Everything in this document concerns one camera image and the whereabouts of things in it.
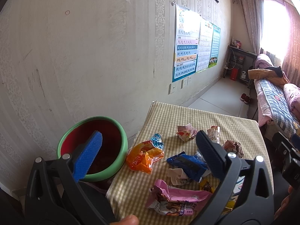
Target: wall socket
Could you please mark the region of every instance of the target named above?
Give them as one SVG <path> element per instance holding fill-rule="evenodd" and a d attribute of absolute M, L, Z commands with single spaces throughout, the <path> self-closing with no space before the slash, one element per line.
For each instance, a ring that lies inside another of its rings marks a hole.
<path fill-rule="evenodd" d="M 169 86 L 169 95 L 177 90 L 177 82 L 173 82 Z"/>
<path fill-rule="evenodd" d="M 188 78 L 186 77 L 183 80 L 181 80 L 181 89 L 187 85 L 188 85 Z"/>
<path fill-rule="evenodd" d="M 188 80 L 187 80 L 187 84 L 189 85 L 191 82 L 192 82 L 192 77 L 189 76 L 189 77 L 188 77 Z"/>

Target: blue candy wrapper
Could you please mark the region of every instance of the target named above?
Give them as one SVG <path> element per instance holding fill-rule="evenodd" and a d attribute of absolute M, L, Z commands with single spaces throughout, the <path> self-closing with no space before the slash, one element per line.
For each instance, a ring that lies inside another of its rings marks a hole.
<path fill-rule="evenodd" d="M 202 175 L 208 169 L 207 165 L 199 157 L 186 155 L 184 151 L 169 157 L 167 162 L 172 166 L 182 168 L 186 175 L 196 182 L 201 181 Z"/>
<path fill-rule="evenodd" d="M 155 133 L 151 139 L 150 139 L 154 145 L 154 147 L 160 148 L 161 150 L 164 150 L 164 143 L 162 140 L 162 137 L 159 133 Z"/>

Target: educational poster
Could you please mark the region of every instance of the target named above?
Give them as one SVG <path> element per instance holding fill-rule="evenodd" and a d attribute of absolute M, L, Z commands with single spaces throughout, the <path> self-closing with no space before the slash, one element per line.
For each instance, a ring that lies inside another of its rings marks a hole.
<path fill-rule="evenodd" d="M 208 65 L 209 68 L 217 65 L 219 46 L 220 46 L 220 36 L 221 36 L 221 29 L 216 25 L 213 26 L 214 26 L 214 32 L 212 34 L 211 53 L 210 53 L 210 59 Z"/>
<path fill-rule="evenodd" d="M 200 15 L 176 4 L 175 61 L 172 82 L 196 71 Z"/>
<path fill-rule="evenodd" d="M 213 24 L 201 18 L 196 73 L 208 68 L 212 49 Z"/>

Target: cable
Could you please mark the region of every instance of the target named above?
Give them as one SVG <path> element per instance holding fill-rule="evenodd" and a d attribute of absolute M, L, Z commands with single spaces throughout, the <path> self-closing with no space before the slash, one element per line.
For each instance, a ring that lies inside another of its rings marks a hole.
<path fill-rule="evenodd" d="M 235 57 L 235 55 L 234 55 L 234 51 L 232 50 L 232 53 L 233 53 L 233 58 L 234 58 L 234 66 L 233 66 L 233 68 L 236 66 L 236 57 Z"/>

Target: table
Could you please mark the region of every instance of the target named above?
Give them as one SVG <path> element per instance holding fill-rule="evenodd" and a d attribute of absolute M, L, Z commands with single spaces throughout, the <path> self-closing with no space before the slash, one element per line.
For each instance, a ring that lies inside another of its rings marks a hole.
<path fill-rule="evenodd" d="M 140 225 L 188 225 L 195 218 L 196 215 L 188 217 L 162 216 L 154 210 L 145 208 L 149 188 L 153 186 L 156 179 L 163 179 L 168 185 L 172 185 L 170 178 L 167 177 L 167 170 L 171 167 L 166 159 L 182 151 L 188 155 L 195 154 L 197 150 L 195 139 L 183 142 L 176 135 L 177 125 L 188 123 L 191 123 L 197 130 L 205 131 L 212 125 L 218 125 L 220 126 L 221 144 L 224 144 L 226 140 L 240 142 L 245 159 L 254 159 L 257 155 L 263 156 L 273 187 L 270 160 L 256 121 L 153 102 L 133 145 L 146 141 L 154 133 L 159 132 L 165 143 L 165 155 L 163 159 L 153 164 L 150 175 L 132 171 L 126 164 L 122 166 L 106 195 L 117 219 L 134 214 L 140 219 Z M 211 174 L 208 176 L 208 180 L 213 186 L 217 186 L 219 183 L 218 179 L 212 177 Z M 179 187 L 199 190 L 199 184 L 196 182 Z"/>

